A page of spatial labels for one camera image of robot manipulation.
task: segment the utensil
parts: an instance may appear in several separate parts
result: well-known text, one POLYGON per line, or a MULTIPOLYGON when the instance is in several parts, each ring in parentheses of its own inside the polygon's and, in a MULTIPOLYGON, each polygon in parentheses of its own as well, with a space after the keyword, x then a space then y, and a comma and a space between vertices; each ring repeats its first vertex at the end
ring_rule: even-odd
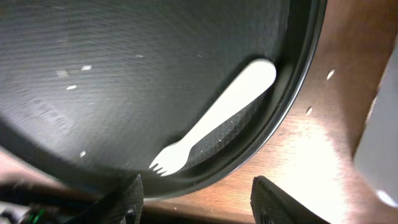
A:
POLYGON ((273 84, 275 77, 276 69, 272 62, 266 59, 252 61, 194 127, 181 140, 165 147, 149 168, 154 167, 154 171, 161 176, 180 170, 187 163, 189 152, 198 141, 264 93, 273 84))

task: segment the black tray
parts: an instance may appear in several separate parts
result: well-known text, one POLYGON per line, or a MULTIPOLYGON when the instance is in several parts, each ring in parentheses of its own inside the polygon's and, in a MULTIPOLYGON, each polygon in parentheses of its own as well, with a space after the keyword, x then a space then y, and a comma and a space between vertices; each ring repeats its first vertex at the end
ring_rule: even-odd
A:
POLYGON ((204 188, 265 144, 302 86, 326 9, 322 0, 0 5, 0 145, 94 194, 140 173, 147 200, 204 188), (180 172, 147 170, 264 57, 277 68, 269 90, 202 139, 180 172))

